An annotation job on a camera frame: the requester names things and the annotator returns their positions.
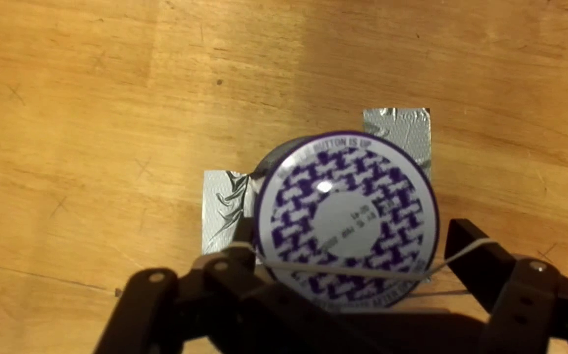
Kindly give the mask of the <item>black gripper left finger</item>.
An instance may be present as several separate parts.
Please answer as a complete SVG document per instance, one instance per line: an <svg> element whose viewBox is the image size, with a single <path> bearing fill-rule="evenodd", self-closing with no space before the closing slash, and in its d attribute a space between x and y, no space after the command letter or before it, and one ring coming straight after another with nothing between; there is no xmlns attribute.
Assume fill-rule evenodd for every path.
<svg viewBox="0 0 568 354"><path fill-rule="evenodd" d="M92 354L183 354L196 339L208 339L220 354L283 354L275 329L244 317L206 278L204 260L185 276L169 268L133 274Z"/></svg>

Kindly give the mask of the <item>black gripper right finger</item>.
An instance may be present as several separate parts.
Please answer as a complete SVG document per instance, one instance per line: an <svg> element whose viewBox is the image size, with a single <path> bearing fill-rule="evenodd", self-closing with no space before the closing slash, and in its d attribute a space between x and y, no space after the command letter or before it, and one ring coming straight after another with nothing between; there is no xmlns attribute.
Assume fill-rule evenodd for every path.
<svg viewBox="0 0 568 354"><path fill-rule="evenodd" d="M477 354L546 354L568 343L568 278L538 258L517 258L468 219L448 225L444 262L489 313Z"/></svg>

